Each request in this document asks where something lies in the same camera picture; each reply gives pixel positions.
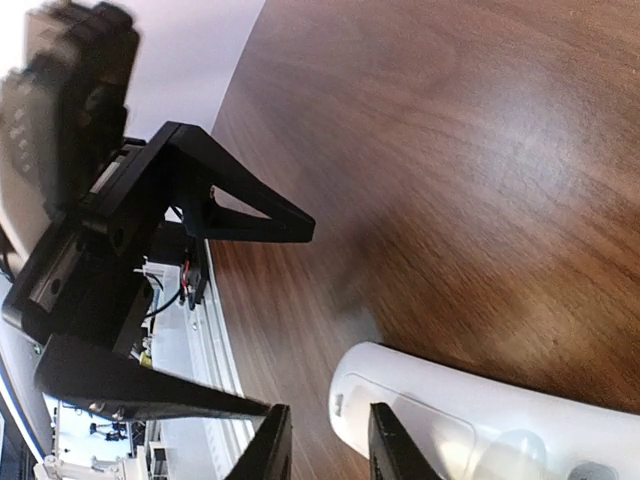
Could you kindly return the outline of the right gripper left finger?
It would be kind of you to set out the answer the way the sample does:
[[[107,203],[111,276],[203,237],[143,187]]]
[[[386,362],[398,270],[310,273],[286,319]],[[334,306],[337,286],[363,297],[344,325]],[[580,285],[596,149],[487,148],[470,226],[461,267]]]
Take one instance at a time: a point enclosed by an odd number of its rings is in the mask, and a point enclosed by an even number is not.
[[[288,405],[276,404],[226,479],[289,480],[291,462],[291,409]]]

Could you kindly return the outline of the white remote control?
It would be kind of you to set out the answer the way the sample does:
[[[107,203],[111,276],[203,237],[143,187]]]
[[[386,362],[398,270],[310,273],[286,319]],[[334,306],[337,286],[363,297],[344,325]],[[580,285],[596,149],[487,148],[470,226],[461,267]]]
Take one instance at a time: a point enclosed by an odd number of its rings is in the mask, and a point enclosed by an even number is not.
[[[341,358],[329,420],[368,456],[373,403],[387,404],[445,479],[636,479],[639,418],[482,378],[363,342]]]

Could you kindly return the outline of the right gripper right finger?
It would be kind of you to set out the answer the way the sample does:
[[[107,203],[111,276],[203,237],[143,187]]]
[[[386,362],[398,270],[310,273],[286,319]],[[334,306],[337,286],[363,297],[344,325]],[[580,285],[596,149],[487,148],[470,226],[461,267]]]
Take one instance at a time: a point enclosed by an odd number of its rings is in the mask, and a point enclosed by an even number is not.
[[[440,479],[386,403],[371,405],[368,442],[371,479]]]

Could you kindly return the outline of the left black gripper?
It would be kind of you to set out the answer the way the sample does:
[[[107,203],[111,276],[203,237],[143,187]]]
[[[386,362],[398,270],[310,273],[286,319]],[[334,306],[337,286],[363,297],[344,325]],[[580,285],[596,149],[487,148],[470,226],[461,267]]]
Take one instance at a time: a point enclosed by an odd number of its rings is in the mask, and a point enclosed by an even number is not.
[[[111,352],[129,354],[152,302],[153,287],[140,269],[170,204],[164,144],[155,137],[146,145],[126,145],[107,182],[53,222],[9,290],[4,320],[47,344],[35,385],[99,416],[117,421],[263,417],[268,404]]]

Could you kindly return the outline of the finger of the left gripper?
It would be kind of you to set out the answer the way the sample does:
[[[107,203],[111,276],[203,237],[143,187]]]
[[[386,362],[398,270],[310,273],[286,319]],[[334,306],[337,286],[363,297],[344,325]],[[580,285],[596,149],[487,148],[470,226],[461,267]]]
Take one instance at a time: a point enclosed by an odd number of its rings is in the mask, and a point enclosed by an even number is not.
[[[128,162],[115,193],[152,224],[178,208],[187,233],[201,239],[308,243],[316,227],[196,125],[165,123]]]

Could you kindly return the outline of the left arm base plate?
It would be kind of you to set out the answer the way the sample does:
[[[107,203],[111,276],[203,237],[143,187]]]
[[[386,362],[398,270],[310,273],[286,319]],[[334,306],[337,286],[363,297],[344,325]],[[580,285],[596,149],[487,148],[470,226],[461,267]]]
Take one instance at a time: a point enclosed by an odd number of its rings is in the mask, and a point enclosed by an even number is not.
[[[180,302],[187,303],[191,311],[201,304],[209,277],[206,242],[188,236],[180,267]]]

